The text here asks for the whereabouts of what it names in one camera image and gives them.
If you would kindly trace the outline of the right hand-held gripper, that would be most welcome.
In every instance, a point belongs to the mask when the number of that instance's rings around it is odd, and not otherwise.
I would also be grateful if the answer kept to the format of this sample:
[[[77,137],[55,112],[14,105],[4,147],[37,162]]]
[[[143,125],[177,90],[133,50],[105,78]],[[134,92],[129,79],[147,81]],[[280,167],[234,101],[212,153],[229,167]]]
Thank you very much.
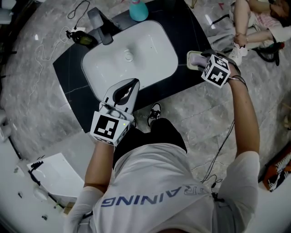
[[[237,64],[221,51],[206,50],[201,53],[201,56],[207,60],[206,66],[197,66],[199,71],[203,71],[202,79],[218,88],[222,88],[230,77],[229,64],[236,68],[239,75],[241,74]]]

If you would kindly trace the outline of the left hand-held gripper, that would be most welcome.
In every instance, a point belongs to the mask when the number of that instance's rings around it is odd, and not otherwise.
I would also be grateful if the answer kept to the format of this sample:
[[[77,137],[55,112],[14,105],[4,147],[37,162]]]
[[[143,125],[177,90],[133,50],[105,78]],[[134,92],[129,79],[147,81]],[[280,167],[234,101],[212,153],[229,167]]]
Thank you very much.
[[[117,146],[134,121],[132,112],[140,88],[136,78],[122,80],[111,86],[95,111],[90,135],[96,140]]]

